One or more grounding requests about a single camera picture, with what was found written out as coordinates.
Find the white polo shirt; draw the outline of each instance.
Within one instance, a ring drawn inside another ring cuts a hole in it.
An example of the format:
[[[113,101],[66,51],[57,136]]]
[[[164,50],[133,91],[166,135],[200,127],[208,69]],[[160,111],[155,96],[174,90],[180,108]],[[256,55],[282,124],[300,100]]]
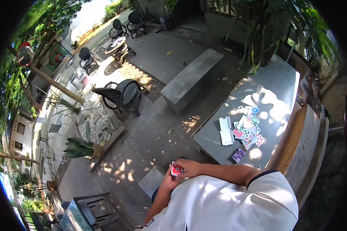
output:
[[[298,204],[287,179],[278,171],[253,178],[247,190],[210,176],[180,184],[168,207],[143,231],[270,230],[290,231],[298,220]]]

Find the purple card box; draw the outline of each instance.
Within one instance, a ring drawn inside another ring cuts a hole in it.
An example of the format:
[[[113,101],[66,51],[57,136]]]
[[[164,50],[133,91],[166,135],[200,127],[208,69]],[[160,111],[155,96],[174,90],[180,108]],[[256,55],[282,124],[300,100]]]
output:
[[[243,156],[245,156],[245,152],[241,148],[238,148],[235,151],[234,155],[231,156],[231,158],[235,160],[236,163],[239,163]]]

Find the blue uno card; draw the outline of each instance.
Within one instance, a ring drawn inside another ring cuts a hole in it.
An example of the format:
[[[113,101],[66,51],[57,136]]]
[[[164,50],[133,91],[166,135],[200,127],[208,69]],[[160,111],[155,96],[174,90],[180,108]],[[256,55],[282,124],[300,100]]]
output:
[[[256,114],[256,113],[259,112],[259,111],[260,111],[260,109],[257,107],[257,105],[254,106],[254,107],[252,107],[252,112],[253,112],[254,114]]]

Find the hand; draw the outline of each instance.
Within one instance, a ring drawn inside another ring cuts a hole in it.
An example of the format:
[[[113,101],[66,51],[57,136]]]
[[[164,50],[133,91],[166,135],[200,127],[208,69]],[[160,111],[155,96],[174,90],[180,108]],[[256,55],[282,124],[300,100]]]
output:
[[[195,162],[193,160],[186,160],[186,159],[178,159],[174,163],[174,167],[176,165],[180,165],[185,169],[185,173],[182,173],[179,175],[177,178],[180,180],[186,178],[186,177],[196,177],[201,175],[201,169],[202,169],[202,164]]]
[[[180,183],[180,179],[171,175],[172,164],[168,167],[165,177],[162,180],[160,190],[174,190]]]

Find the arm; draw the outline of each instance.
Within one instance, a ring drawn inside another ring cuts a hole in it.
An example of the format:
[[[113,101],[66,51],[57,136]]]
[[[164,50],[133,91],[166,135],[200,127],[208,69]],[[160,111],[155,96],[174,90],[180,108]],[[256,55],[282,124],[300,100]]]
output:
[[[246,165],[200,164],[185,159],[178,159],[174,165],[176,166],[176,164],[185,169],[185,173],[178,176],[180,180],[186,177],[206,175],[226,180],[239,186],[247,186],[251,179],[261,173],[260,170]]]
[[[144,224],[148,224],[152,217],[160,213],[168,206],[168,203],[171,200],[172,191],[179,185],[181,181],[180,179],[171,176],[171,169],[172,165],[170,164],[161,186],[158,189],[157,196],[152,204],[152,207],[149,209],[147,217],[145,218]]]

